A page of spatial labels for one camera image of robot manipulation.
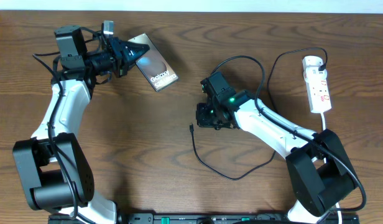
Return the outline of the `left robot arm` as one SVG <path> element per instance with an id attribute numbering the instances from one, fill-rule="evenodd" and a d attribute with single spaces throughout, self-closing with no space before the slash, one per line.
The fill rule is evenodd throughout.
<path id="1" fill-rule="evenodd" d="M 100 31 L 92 32 L 98 47 L 90 51 L 84 31 L 63 26 L 54 32 L 58 51 L 47 67 L 52 75 L 50 104 L 37 130 L 17 141 L 12 154 L 31 209 L 54 214 L 58 222 L 126 223 L 117 204 L 96 191 L 77 135 L 97 76 L 125 76 L 150 47 L 115 37 L 113 23 L 104 21 Z"/>

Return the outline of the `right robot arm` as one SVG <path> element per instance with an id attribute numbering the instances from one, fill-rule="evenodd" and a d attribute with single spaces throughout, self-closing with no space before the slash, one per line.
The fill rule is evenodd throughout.
<path id="1" fill-rule="evenodd" d="M 318 223 L 336 203 L 360 188 L 339 137 L 329 129 L 316 133 L 281 117 L 247 90 L 237 92 L 221 72 L 201 81 L 207 101 L 198 103 L 200 127 L 237 128 L 253 134 L 283 157 L 297 199 L 291 222 Z"/>

